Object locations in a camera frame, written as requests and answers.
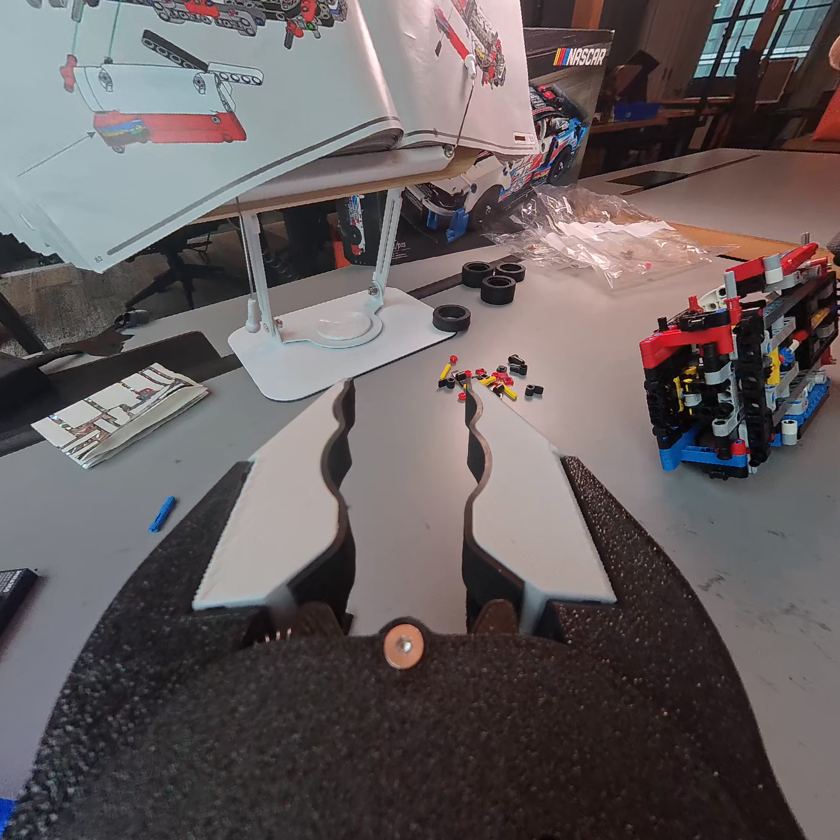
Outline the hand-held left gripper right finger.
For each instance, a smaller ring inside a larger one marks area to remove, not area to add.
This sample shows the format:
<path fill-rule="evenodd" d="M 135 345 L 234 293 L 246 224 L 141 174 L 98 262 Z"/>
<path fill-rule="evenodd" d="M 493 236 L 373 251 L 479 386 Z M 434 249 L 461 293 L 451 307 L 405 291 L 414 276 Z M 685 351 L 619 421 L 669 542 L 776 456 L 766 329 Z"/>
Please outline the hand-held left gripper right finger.
<path fill-rule="evenodd" d="M 553 602 L 614 605 L 568 460 L 482 385 L 465 389 L 467 465 L 462 576 L 469 602 L 509 602 L 525 634 L 548 631 Z"/>

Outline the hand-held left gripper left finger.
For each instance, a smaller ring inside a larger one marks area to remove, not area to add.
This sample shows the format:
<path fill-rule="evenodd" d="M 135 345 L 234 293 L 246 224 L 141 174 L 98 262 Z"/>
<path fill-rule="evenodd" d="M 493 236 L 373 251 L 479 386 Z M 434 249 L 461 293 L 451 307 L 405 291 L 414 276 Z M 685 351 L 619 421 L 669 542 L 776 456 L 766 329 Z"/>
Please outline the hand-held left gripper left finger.
<path fill-rule="evenodd" d="M 343 379 L 250 457 L 195 612 L 265 607 L 283 629 L 299 608 L 320 602 L 346 629 L 355 544 L 341 485 L 354 422 L 354 381 Z"/>

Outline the toy brick car model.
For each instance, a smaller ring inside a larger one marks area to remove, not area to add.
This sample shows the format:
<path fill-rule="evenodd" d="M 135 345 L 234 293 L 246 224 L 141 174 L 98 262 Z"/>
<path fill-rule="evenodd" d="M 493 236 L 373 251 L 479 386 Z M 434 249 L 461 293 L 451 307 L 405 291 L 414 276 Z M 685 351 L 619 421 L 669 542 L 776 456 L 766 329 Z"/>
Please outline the toy brick car model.
<path fill-rule="evenodd" d="M 744 261 L 639 344 L 664 471 L 755 474 L 798 445 L 831 394 L 838 283 L 819 245 Z"/>

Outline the grey desk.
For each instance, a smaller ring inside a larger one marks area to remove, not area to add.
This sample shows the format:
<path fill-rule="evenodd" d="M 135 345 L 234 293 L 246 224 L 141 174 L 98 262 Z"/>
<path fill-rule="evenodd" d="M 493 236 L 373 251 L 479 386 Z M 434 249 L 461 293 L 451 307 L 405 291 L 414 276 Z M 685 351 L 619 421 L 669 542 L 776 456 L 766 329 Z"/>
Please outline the grey desk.
<path fill-rule="evenodd" d="M 320 602 L 195 612 L 241 458 L 113 599 L 9 838 L 803 838 L 726 645 L 576 457 L 614 605 L 346 636 Z"/>

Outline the pile of small brick pieces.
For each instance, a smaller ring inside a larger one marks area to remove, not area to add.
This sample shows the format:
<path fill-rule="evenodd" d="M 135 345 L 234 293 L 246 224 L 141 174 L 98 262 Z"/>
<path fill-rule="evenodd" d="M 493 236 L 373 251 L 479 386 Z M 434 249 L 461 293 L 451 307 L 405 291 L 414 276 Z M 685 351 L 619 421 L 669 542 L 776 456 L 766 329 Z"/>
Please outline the pile of small brick pieces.
<path fill-rule="evenodd" d="M 458 400 L 466 401 L 467 385 L 484 386 L 499 398 L 516 402 L 544 395 L 541 384 L 529 380 L 529 365 L 519 353 L 512 353 L 495 368 L 483 366 L 472 369 L 459 367 L 459 357 L 452 354 L 437 379 L 439 391 L 457 392 Z"/>

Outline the white metal book stand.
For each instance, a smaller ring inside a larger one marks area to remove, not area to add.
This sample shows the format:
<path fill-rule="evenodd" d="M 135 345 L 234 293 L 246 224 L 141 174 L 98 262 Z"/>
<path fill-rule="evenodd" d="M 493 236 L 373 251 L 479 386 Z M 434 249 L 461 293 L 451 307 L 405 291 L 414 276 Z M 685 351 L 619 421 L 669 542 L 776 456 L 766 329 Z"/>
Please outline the white metal book stand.
<path fill-rule="evenodd" d="M 479 151 L 427 147 L 332 157 L 306 164 L 206 214 L 236 211 L 254 284 L 248 318 L 228 344 L 259 391 L 275 402 L 295 402 L 450 339 L 433 325 L 433 309 L 387 286 L 403 189 L 464 174 Z M 380 244 L 369 286 L 348 296 L 275 317 L 259 241 L 260 212 L 330 198 L 386 191 Z"/>

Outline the folded sticker sheet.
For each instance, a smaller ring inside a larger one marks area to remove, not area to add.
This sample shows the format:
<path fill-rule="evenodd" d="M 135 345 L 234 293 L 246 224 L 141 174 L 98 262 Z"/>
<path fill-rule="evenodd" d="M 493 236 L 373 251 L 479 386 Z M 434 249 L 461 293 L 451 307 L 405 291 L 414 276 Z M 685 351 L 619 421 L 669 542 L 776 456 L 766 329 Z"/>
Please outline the folded sticker sheet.
<path fill-rule="evenodd" d="M 209 395 L 189 376 L 153 363 L 32 423 L 44 440 L 90 469 Z"/>

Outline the black office chair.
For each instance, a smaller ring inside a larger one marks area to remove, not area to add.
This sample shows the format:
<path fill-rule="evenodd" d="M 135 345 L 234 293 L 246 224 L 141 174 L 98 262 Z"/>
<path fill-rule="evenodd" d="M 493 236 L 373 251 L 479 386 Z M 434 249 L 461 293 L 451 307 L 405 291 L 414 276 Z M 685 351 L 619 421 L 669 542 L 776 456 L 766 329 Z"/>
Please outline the black office chair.
<path fill-rule="evenodd" d="M 186 225 L 139 252 L 138 256 L 163 256 L 167 269 L 155 276 L 149 286 L 126 301 L 123 305 L 124 310 L 129 312 L 136 309 L 141 301 L 162 294 L 176 283 L 182 285 L 189 309 L 194 309 L 194 281 L 221 277 L 224 274 L 224 269 L 211 265 L 207 256 L 211 236 L 218 231 L 220 225 L 218 220 Z"/>

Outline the black flat device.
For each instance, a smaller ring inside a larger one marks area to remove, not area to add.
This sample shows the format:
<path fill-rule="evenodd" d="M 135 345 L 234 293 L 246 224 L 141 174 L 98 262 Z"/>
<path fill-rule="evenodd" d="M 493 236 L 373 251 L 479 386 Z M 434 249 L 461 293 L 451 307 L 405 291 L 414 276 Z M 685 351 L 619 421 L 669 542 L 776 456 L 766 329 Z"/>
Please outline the black flat device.
<path fill-rule="evenodd" d="M 37 572 L 27 568 L 1 570 L 1 635 L 5 634 L 38 579 Z"/>

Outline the clear plastic bag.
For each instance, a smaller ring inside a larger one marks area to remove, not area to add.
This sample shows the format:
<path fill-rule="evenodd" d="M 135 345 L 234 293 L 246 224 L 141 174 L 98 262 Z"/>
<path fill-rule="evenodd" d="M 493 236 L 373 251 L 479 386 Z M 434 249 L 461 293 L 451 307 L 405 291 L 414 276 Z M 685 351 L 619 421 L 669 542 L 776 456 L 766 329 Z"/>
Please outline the clear plastic bag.
<path fill-rule="evenodd" d="M 726 248 L 701 245 L 621 196 L 579 185 L 538 187 L 484 236 L 545 268 L 592 270 L 614 291 L 708 264 Z"/>

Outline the open building instruction booklet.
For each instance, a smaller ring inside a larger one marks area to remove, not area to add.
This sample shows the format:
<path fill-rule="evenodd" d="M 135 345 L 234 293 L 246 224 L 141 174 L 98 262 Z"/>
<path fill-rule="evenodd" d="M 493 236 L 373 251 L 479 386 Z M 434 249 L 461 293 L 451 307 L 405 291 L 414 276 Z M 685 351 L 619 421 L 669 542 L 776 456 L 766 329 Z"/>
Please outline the open building instruction booklet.
<path fill-rule="evenodd" d="M 2 234 L 103 271 L 347 155 L 536 150 L 519 2 L 2 2 Z"/>

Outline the wooden workbench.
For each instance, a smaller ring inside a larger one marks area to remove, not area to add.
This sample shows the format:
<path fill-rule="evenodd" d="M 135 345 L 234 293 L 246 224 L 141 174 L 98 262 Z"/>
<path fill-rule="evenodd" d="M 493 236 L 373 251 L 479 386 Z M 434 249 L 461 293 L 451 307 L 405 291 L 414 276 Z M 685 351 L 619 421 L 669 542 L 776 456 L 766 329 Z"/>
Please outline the wooden workbench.
<path fill-rule="evenodd" d="M 780 150 L 809 138 L 834 93 L 820 93 L 807 107 L 793 106 L 789 96 L 758 104 L 745 138 L 736 140 L 734 147 Z M 590 131 L 580 178 L 722 148 L 732 98 L 709 98 L 701 115 L 697 115 L 699 104 L 698 98 L 666 100 L 660 102 L 657 118 L 645 122 L 615 122 L 613 110 L 601 108 L 595 114 L 598 120 Z"/>

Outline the black toy car box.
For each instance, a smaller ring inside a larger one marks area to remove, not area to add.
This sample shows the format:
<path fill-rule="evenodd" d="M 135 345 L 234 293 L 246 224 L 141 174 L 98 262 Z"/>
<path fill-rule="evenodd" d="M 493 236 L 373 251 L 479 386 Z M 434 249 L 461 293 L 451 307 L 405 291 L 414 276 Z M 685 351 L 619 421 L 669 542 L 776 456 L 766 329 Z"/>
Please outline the black toy car box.
<path fill-rule="evenodd" d="M 606 29 L 524 30 L 538 151 L 510 162 L 485 151 L 462 175 L 404 188 L 394 265 L 486 246 L 536 188 L 576 183 L 612 42 Z"/>

